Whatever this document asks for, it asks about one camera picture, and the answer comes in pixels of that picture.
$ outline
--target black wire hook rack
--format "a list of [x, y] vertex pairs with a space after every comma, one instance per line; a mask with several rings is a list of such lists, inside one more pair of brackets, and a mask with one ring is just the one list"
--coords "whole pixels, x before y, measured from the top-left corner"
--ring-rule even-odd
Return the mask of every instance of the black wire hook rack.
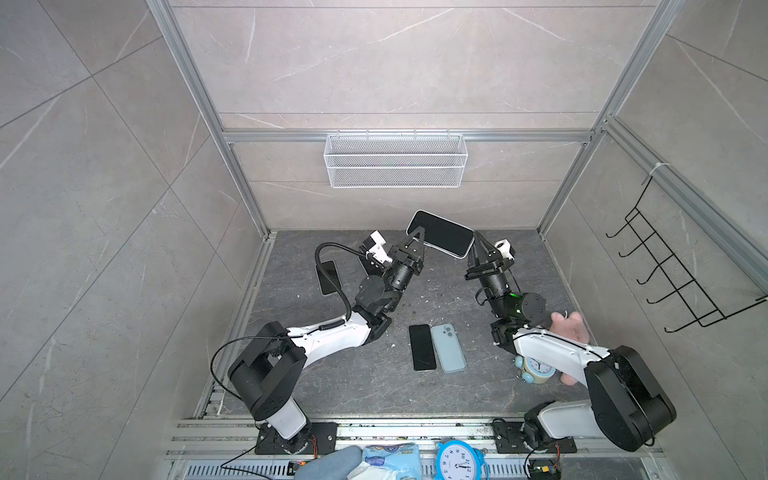
[[[637, 207], [638, 205], [640, 205], [640, 201], [643, 199], [643, 196], [645, 195], [645, 192], [648, 190], [649, 186], [650, 186], [650, 181], [648, 181], [646, 183], [645, 188], [643, 189], [643, 192], [640, 194], [640, 197], [637, 199], [637, 203], [635, 203], [634, 207], [632, 207], [632, 210], [630, 210], [629, 213], [626, 216], [624, 216], [624, 225], [619, 229], [619, 231], [614, 233], [613, 235], [608, 235], [606, 233], [605, 236], [608, 237], [608, 238], [614, 238], [619, 233], [621, 233], [622, 230], [624, 230], [625, 228], [629, 227], [630, 230], [632, 230], [634, 235], [637, 237], [637, 239], [640, 241], [640, 243], [635, 248], [633, 248], [629, 253], [623, 254], [623, 253], [619, 252], [619, 257], [621, 257], [621, 258], [629, 257], [632, 253], [636, 252], [637, 249], [639, 249], [640, 247], [645, 247], [645, 250], [648, 252], [650, 257], [654, 259], [654, 262], [656, 263], [656, 266], [650, 272], [650, 275], [648, 275], [648, 278], [645, 279], [642, 282], [640, 281], [640, 279], [636, 279], [637, 283], [640, 284], [640, 285], [645, 285], [646, 283], [648, 283], [648, 281], [650, 281], [651, 277], [657, 271], [660, 271], [660, 272], [662, 272], [664, 274], [664, 276], [667, 278], [667, 281], [669, 281], [670, 285], [673, 288], [673, 290], [671, 292], [669, 292], [665, 296], [662, 296], [658, 300], [655, 300], [655, 301], [651, 302], [649, 299], [645, 299], [645, 301], [648, 302], [650, 305], [653, 305], [655, 303], [659, 303], [659, 302], [661, 302], [663, 300], [666, 300], [667, 298], [669, 298], [670, 296], [673, 296], [676, 293], [680, 297], [680, 299], [683, 300], [683, 304], [685, 304], [685, 307], [688, 308], [688, 311], [694, 317], [693, 320], [691, 320], [690, 322], [688, 322], [685, 325], [682, 325], [681, 327], [678, 327], [676, 329], [668, 329], [667, 327], [664, 327], [664, 332], [666, 332], [666, 333], [679, 332], [682, 329], [684, 329], [684, 328], [686, 328], [688, 326], [693, 325], [694, 323], [698, 323], [699, 326], [701, 326], [701, 327], [712, 326], [715, 323], [722, 322], [725, 319], [729, 319], [732, 316], [738, 315], [739, 313], [742, 313], [744, 310], [749, 310], [750, 308], [752, 308], [754, 306], [758, 306], [761, 303], [765, 303], [766, 301], [768, 301], [768, 295], [763, 295], [763, 296], [755, 299], [755, 302], [752, 303], [751, 305], [745, 306], [744, 308], [742, 308], [740, 310], [737, 310], [736, 312], [733, 312], [733, 313], [731, 313], [729, 315], [726, 315], [723, 312], [723, 310], [721, 310], [720, 307], [717, 306], [717, 304], [714, 302], [714, 300], [712, 300], [712, 297], [710, 297], [709, 293], [707, 293], [707, 291], [701, 286], [699, 281], [696, 280], [696, 278], [690, 273], [690, 271], [685, 266], [685, 264], [683, 264], [683, 262], [680, 261], [680, 258], [677, 256], [677, 254], [674, 251], [672, 251], [672, 249], [670, 248], [670, 246], [667, 243], [667, 241], [664, 240], [664, 238], [659, 234], [659, 232], [656, 230], [656, 228], [654, 228], [654, 225], [651, 222], [648, 221], [648, 219], [643, 215], [643, 212], [641, 212], [640, 209]], [[649, 226], [649, 228], [651, 230], [651, 234], [648, 235], [645, 238], [641, 237], [640, 234], [637, 232], [637, 230], [631, 224], [632, 220], [635, 220], [638, 217], [641, 218], [642, 220], [644, 220], [645, 223]], [[650, 248], [646, 244], [646, 242], [649, 241], [653, 237], [656, 237], [658, 240], [660, 240], [661, 243], [664, 245], [664, 247], [666, 247], [667, 250], [669, 251], [669, 255], [666, 256], [665, 258], [663, 258], [661, 261], [659, 261], [659, 259], [656, 257], [656, 255], [654, 255], [654, 253], [650, 250]], [[672, 278], [670, 277], [670, 274], [664, 269], [664, 264], [668, 260], [671, 260], [671, 259], [677, 260], [677, 263], [679, 263], [683, 267], [683, 270], [685, 271], [686, 275], [690, 278], [690, 280], [688, 280], [687, 282], [683, 283], [680, 286], [676, 286], [675, 285], [674, 281], [672, 281]], [[699, 289], [699, 291], [704, 294], [704, 296], [707, 298], [707, 300], [709, 300], [709, 302], [713, 306], [713, 309], [710, 312], [707, 312], [707, 313], [705, 313], [705, 314], [703, 314], [701, 316], [698, 316], [694, 312], [694, 309], [692, 309], [690, 307], [690, 305], [688, 304], [687, 300], [685, 300], [685, 297], [680, 292], [683, 288], [685, 288], [686, 286], [689, 286], [689, 285], [694, 285], [692, 288]], [[712, 316], [715, 313], [718, 314], [720, 316], [720, 318], [716, 319], [713, 322], [709, 322], [709, 323], [706, 323], [706, 324], [701, 322], [705, 318], [707, 318], [709, 316]]]

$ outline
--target blue tissue package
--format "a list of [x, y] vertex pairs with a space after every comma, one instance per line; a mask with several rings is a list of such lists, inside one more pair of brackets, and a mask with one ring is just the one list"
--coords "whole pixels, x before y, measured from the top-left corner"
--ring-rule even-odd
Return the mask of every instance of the blue tissue package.
[[397, 472], [397, 480], [422, 480], [418, 445], [370, 446], [362, 450], [364, 462]]

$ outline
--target white mesh basket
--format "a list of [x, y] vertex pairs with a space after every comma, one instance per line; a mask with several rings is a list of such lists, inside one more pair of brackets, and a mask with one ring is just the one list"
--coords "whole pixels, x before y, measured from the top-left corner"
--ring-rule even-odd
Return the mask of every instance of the white mesh basket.
[[460, 134], [331, 134], [331, 187], [458, 187], [467, 163]]

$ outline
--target white zip tie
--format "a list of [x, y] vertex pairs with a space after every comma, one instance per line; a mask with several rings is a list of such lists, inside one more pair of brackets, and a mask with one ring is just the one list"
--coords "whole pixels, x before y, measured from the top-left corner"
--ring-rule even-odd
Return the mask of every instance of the white zip tie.
[[647, 182], [648, 179], [654, 175], [654, 172], [656, 171], [656, 169], [662, 165], [672, 165], [672, 164], [665, 164], [664, 162], [656, 162], [656, 165], [654, 165], [654, 167], [650, 169], [650, 172], [648, 172], [648, 175], [645, 177], [645, 180], [643, 180], [643, 183], [641, 183], [641, 185], [645, 185], [645, 182]]

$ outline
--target light blue smartphone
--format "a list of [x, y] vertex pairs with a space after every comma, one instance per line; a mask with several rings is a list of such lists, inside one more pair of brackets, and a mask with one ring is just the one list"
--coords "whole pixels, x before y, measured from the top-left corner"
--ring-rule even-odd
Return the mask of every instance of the light blue smartphone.
[[435, 325], [431, 329], [432, 342], [437, 350], [437, 358], [445, 373], [460, 372], [467, 368], [467, 361], [462, 353], [462, 346], [458, 344], [456, 330], [450, 323]]

